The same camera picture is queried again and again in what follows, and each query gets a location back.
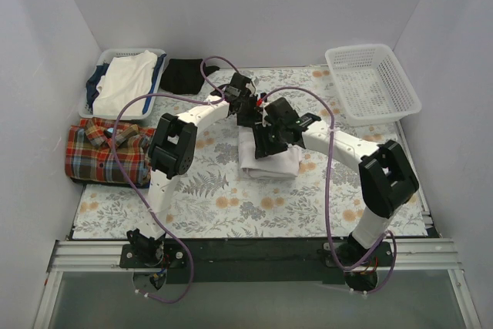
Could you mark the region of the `white long sleeve shirt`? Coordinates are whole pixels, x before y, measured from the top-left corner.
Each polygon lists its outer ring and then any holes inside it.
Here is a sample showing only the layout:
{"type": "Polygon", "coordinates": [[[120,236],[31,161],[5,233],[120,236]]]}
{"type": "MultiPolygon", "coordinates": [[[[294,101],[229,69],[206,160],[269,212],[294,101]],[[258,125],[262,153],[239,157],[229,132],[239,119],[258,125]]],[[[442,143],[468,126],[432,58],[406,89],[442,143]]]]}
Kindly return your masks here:
{"type": "Polygon", "coordinates": [[[291,146],[282,153],[256,159],[253,131],[242,126],[239,128],[238,144],[239,172],[242,178],[293,180],[298,176],[302,160],[299,147],[291,146]]]}

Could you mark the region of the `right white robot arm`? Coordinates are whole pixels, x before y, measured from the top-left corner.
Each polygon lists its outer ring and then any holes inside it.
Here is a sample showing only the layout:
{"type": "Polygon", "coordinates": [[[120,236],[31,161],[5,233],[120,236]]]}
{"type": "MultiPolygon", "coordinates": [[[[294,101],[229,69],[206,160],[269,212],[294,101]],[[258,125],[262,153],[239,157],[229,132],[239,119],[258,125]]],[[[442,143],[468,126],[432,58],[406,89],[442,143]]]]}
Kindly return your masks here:
{"type": "Polygon", "coordinates": [[[399,143],[359,139],[319,116],[299,115],[284,98],[257,106],[253,135],[258,159],[299,146],[325,154],[329,163],[338,161],[359,176],[363,215],[345,243],[330,246],[334,263],[344,270],[366,265],[376,257],[391,220],[419,189],[418,178],[399,143]]]}

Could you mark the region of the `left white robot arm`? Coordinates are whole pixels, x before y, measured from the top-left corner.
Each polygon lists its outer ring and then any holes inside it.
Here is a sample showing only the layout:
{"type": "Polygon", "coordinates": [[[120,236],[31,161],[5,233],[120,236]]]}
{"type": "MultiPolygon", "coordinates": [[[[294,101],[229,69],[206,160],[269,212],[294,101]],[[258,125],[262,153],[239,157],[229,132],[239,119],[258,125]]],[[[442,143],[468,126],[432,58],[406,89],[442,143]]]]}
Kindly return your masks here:
{"type": "Polygon", "coordinates": [[[159,238],[164,230],[159,215],[168,212],[179,178],[191,167],[199,133],[214,123],[257,104],[257,81],[234,73],[230,83],[207,96],[203,104],[177,116],[161,116],[148,156],[151,178],[146,202],[150,216],[127,232],[132,253],[147,267],[156,267],[164,257],[159,238]]]}

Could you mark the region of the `floral patterned table mat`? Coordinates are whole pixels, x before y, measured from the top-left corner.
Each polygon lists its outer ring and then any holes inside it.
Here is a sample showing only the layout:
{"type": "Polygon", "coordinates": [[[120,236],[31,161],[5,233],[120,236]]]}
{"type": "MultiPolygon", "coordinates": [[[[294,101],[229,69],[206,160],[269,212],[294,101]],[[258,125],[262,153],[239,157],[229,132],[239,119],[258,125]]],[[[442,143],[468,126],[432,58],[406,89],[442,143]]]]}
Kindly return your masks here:
{"type": "MultiPolygon", "coordinates": [[[[393,124],[346,124],[330,72],[325,67],[254,69],[247,75],[274,97],[284,97],[299,114],[334,121],[341,131],[367,141],[401,141],[393,124]]],[[[210,126],[196,141],[195,158],[178,182],[163,215],[181,238],[345,237],[364,212],[358,175],[326,156],[303,151],[294,180],[253,180],[240,176],[238,129],[229,118],[210,126]]]]}

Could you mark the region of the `black folded garment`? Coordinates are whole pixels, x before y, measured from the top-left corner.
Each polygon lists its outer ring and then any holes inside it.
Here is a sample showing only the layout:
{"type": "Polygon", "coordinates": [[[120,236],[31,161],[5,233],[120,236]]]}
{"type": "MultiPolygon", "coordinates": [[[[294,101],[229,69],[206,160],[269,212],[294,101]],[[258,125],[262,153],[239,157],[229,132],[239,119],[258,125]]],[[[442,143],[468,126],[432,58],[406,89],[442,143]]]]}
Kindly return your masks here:
{"type": "Polygon", "coordinates": [[[197,95],[203,87],[202,59],[170,59],[159,87],[175,95],[197,95]]]}

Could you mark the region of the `right white plastic basket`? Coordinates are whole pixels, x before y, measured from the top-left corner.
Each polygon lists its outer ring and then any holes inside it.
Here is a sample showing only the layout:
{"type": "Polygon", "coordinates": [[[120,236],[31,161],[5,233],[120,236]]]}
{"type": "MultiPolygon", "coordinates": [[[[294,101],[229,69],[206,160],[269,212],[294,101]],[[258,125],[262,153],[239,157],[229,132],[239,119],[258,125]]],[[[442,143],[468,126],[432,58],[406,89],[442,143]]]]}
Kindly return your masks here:
{"type": "Polygon", "coordinates": [[[325,52],[347,123],[394,123],[422,105],[392,49],[384,44],[351,45],[325,52]]]}

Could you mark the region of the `folded white shirt in basket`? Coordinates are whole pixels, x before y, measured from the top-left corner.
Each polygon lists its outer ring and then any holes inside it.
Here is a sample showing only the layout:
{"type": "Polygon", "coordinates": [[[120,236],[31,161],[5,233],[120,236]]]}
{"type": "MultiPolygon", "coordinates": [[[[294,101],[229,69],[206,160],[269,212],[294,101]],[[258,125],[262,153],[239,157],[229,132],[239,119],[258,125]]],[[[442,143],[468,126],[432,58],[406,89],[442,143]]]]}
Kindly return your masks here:
{"type": "Polygon", "coordinates": [[[151,93],[158,55],[146,50],[137,55],[115,57],[96,86],[94,116],[117,116],[133,99],[151,93]]]}

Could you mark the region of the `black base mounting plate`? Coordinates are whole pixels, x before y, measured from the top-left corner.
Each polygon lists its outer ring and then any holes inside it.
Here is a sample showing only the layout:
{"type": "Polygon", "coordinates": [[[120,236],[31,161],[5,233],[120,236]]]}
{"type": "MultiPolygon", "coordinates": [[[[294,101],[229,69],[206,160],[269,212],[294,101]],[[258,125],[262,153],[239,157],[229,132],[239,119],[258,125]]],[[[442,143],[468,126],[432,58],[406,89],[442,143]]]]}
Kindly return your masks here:
{"type": "MultiPolygon", "coordinates": [[[[344,273],[332,261],[324,238],[188,239],[195,283],[312,281],[343,284],[344,273]]],[[[164,261],[144,263],[127,243],[119,267],[155,274],[166,268],[168,284],[189,281],[189,258],[175,241],[164,242],[164,261]]]]}

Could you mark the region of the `navy garment in basket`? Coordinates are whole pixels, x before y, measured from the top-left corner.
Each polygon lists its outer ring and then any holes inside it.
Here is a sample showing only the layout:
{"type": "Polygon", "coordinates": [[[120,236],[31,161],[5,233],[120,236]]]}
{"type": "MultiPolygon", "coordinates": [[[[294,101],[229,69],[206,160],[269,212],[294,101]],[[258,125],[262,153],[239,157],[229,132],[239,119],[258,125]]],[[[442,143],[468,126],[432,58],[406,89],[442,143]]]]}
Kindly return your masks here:
{"type": "Polygon", "coordinates": [[[86,82],[86,102],[90,111],[92,111],[92,105],[99,96],[97,86],[101,78],[106,74],[108,67],[108,63],[103,63],[102,65],[96,66],[96,70],[86,82]]]}

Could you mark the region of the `red plaid shirt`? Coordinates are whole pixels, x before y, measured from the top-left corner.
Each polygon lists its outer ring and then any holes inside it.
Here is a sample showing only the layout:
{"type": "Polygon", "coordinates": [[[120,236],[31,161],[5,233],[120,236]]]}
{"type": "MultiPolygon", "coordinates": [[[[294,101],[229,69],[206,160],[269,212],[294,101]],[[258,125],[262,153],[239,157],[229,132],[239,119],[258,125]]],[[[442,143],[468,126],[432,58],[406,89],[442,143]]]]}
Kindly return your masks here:
{"type": "Polygon", "coordinates": [[[117,165],[120,161],[137,187],[150,182],[147,156],[154,128],[101,118],[81,119],[71,126],[65,150],[65,174],[82,183],[124,185],[128,182],[117,165]]]}

